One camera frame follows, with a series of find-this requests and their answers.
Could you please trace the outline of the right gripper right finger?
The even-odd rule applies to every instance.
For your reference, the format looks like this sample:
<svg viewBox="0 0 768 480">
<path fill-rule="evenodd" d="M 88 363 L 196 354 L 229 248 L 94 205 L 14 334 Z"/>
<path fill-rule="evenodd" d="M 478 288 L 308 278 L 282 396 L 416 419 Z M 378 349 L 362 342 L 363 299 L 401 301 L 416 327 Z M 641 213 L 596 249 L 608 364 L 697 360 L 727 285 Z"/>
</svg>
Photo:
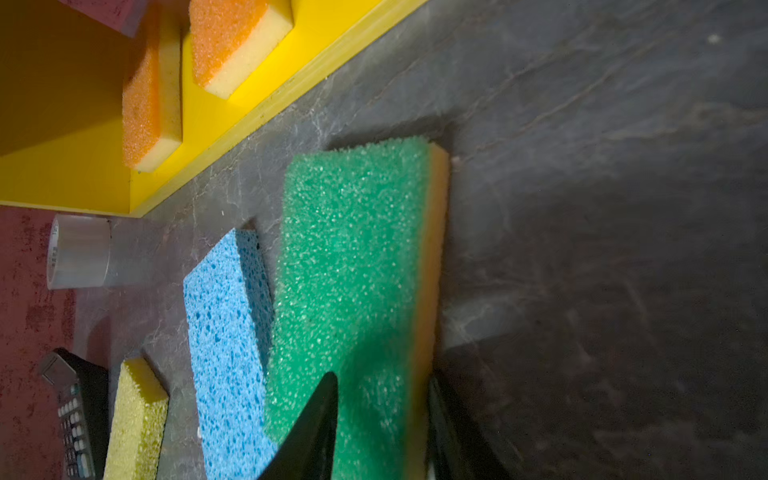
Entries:
<svg viewBox="0 0 768 480">
<path fill-rule="evenodd" d="M 444 374 L 428 387 L 429 451 L 435 479 L 512 479 Z"/>
</svg>

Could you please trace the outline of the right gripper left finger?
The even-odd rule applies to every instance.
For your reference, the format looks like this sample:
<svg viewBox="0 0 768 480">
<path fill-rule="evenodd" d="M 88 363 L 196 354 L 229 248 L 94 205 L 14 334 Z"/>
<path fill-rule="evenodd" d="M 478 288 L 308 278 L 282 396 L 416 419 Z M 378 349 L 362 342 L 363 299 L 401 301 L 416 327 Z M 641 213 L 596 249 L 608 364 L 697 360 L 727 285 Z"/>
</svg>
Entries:
<svg viewBox="0 0 768 480">
<path fill-rule="evenodd" d="M 336 445 L 338 404 L 338 378 L 335 373 L 327 372 L 259 480 L 330 480 Z"/>
</svg>

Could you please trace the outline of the light green sponge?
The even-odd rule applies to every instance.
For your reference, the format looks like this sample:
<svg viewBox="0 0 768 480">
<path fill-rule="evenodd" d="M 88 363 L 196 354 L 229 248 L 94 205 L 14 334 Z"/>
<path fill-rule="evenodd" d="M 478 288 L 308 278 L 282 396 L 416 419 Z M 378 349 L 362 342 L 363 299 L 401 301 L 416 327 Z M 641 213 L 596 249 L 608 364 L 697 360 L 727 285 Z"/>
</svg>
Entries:
<svg viewBox="0 0 768 480">
<path fill-rule="evenodd" d="M 266 431 L 338 379 L 337 479 L 427 475 L 450 161 L 422 137 L 296 157 L 284 182 Z"/>
</svg>

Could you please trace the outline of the orange sponge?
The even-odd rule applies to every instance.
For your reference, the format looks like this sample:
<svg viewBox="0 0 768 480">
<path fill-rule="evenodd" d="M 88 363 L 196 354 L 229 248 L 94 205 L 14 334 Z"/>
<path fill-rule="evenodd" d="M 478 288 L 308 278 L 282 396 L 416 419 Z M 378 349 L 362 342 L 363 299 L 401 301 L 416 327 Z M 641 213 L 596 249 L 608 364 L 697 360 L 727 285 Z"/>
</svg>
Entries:
<svg viewBox="0 0 768 480">
<path fill-rule="evenodd" d="M 181 27 L 164 5 L 148 6 L 122 90 L 122 158 L 153 172 L 182 144 Z"/>
<path fill-rule="evenodd" d="M 193 0 L 192 73 L 197 86 L 228 99 L 294 27 L 289 1 Z"/>
</svg>

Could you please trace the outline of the orange sponge front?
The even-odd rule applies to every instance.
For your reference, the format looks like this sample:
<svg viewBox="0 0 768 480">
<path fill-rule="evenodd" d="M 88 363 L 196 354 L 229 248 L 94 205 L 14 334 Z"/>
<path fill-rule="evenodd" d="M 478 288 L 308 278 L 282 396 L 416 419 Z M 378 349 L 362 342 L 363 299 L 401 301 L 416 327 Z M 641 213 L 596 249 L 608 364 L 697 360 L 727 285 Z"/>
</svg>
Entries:
<svg viewBox="0 0 768 480">
<path fill-rule="evenodd" d="M 228 99 L 294 27 L 289 1 L 193 0 L 192 73 L 197 86 Z"/>
</svg>

